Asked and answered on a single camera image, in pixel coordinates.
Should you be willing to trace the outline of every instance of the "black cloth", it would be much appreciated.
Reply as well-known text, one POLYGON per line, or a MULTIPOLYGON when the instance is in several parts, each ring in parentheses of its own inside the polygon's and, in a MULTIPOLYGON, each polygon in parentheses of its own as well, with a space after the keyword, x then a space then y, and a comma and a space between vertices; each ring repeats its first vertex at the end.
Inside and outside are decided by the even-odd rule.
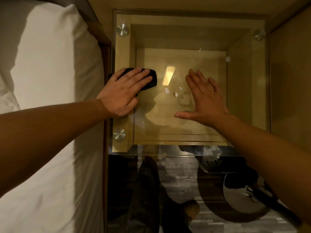
MULTIPOLYGON (((127 216, 128 233, 158 233, 160 178, 156 162, 146 157, 137 174, 137 180, 127 216)), ((191 233, 189 219, 182 204, 169 202, 164 205, 162 228, 164 233, 191 233)))
MULTIPOLYGON (((125 74, 127 74, 129 71, 132 71, 134 68, 127 68, 125 69, 125 71, 123 72, 123 74, 121 74, 121 76, 119 78, 121 78, 122 76, 124 76, 125 74)), ((108 75, 108 80, 112 77, 113 74, 109 74, 108 75)), ((141 91, 144 91, 144 90, 147 90, 149 88, 152 88, 152 87, 155 87, 158 83, 158 79, 157 79, 157 75, 156 75, 156 72, 154 70, 150 70, 150 73, 146 76, 152 76, 152 80, 150 83, 148 83, 146 86, 144 86, 141 90, 141 91)))

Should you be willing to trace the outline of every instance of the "white bed sheet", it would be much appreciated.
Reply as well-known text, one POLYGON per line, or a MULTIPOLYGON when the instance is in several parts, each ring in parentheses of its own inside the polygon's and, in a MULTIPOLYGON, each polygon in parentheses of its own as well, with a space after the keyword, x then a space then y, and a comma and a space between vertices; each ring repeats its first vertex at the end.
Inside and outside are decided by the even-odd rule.
MULTIPOLYGON (((75 6, 0 0, 0 20, 0 75, 20 109, 103 88, 100 48, 75 6)), ((103 232, 102 155, 100 124, 0 199, 0 232, 103 232)))

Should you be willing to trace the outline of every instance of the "person's left hand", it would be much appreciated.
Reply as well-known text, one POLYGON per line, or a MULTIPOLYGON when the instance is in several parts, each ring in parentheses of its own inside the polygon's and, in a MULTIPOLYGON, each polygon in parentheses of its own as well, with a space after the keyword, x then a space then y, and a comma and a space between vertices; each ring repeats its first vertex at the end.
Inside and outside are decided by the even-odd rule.
POLYGON ((108 118, 118 118, 127 115, 137 105, 136 94, 152 80, 152 76, 146 77, 149 69, 141 72, 141 68, 135 68, 118 80, 124 69, 116 72, 106 86, 97 96, 108 113, 108 118))

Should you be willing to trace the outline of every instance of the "forearm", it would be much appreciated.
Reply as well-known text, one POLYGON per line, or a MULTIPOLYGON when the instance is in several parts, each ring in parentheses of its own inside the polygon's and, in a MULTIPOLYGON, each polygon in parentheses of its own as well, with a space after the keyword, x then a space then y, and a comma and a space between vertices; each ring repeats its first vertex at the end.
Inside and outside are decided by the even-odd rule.
POLYGON ((311 223, 311 155, 268 132, 225 116, 215 129, 271 186, 278 197, 311 223))
POLYGON ((0 196, 27 180, 67 144, 107 116, 99 100, 0 115, 0 196))

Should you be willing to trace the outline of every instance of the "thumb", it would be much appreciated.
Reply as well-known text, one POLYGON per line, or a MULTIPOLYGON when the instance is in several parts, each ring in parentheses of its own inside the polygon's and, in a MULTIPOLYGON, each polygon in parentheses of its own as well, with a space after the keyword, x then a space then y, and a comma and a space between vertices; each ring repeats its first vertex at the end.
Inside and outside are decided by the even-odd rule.
POLYGON ((193 118, 193 113, 189 112, 177 112, 174 117, 180 118, 180 119, 187 119, 187 120, 192 120, 193 118))

